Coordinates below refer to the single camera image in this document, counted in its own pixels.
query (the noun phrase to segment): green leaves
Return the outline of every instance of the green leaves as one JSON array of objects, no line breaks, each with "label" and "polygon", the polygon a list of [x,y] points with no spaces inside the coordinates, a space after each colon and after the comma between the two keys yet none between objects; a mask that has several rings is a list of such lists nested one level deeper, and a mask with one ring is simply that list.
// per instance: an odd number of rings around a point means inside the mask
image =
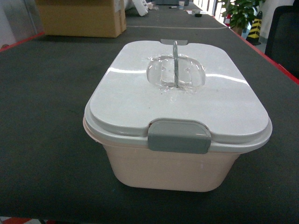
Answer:
[{"label": "green leaves", "polygon": [[222,16],[231,14],[230,26],[244,29],[248,23],[252,24],[255,19],[254,9],[257,11],[259,3],[260,0],[235,0],[234,4],[229,4]]}]

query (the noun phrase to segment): dark gray mat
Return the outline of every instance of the dark gray mat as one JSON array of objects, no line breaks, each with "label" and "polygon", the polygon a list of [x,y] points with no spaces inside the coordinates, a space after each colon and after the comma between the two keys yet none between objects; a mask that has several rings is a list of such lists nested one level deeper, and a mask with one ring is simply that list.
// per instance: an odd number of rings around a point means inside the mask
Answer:
[{"label": "dark gray mat", "polygon": [[[205,19],[204,28],[218,27]],[[41,36],[0,53],[0,215],[107,224],[296,223],[298,85],[228,28],[170,31],[127,22],[116,39]],[[160,39],[224,49],[272,120],[270,141],[241,155],[214,191],[125,186],[83,129],[85,105],[121,48]]]}]

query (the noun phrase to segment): red table edge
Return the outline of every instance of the red table edge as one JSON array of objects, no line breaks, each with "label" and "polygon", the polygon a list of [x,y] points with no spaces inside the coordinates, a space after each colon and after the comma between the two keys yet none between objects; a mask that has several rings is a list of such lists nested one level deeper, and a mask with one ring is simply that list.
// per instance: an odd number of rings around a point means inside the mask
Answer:
[{"label": "red table edge", "polygon": [[19,44],[21,44],[21,43],[30,41],[30,40],[32,40],[32,39],[34,39],[34,38],[37,38],[38,36],[42,36],[42,35],[44,35],[44,34],[45,34],[44,32],[41,32],[41,33],[39,33],[39,34],[36,34],[36,35],[31,36],[31,37],[29,37],[29,38],[26,38],[26,39],[24,39],[24,40],[22,40],[22,41],[19,41],[19,42],[17,42],[17,43],[8,45],[7,47],[0,49],[0,52],[5,51],[5,50],[8,50],[8,49],[10,49],[10,48],[13,48],[13,47],[15,47],[15,46],[17,46],[17,45],[19,45]]},{"label": "red table edge", "polygon": [[299,85],[299,79],[297,79],[294,75],[292,75],[287,69],[285,69],[281,64],[276,63],[271,58],[266,56],[263,52],[261,52],[258,48],[253,46],[251,43],[246,41],[243,37],[236,34],[243,42],[245,42],[248,46],[250,46],[253,50],[255,50],[259,55],[261,55],[264,59],[266,59],[269,63],[274,65],[278,70],[282,71],[286,76],[288,76],[292,81]]}]

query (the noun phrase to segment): white lid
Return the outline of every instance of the white lid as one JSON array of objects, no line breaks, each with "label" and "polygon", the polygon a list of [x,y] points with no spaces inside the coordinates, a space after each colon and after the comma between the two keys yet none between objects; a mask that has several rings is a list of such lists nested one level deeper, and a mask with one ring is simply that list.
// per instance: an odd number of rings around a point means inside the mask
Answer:
[{"label": "white lid", "polygon": [[196,93],[163,91],[147,80],[149,58],[172,54],[171,45],[139,41],[124,46],[85,108],[93,136],[98,141],[146,146],[149,123],[182,120],[208,129],[209,151],[241,153],[264,145],[271,135],[271,121],[226,52],[197,43],[178,46],[178,52],[205,69],[205,84]]}]

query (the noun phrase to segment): yellow and black striped post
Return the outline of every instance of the yellow and black striped post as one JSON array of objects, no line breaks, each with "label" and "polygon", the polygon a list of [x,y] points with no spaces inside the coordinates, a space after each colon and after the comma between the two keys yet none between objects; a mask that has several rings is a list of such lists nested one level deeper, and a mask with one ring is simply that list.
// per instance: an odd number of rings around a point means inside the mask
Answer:
[{"label": "yellow and black striped post", "polygon": [[261,25],[262,25],[262,18],[263,13],[259,12],[256,15],[256,18],[253,21],[253,24],[251,26],[251,29],[249,31],[249,34],[246,38],[246,40],[251,43],[252,45],[259,45],[261,44],[258,39],[260,38],[260,32],[261,32]]}]

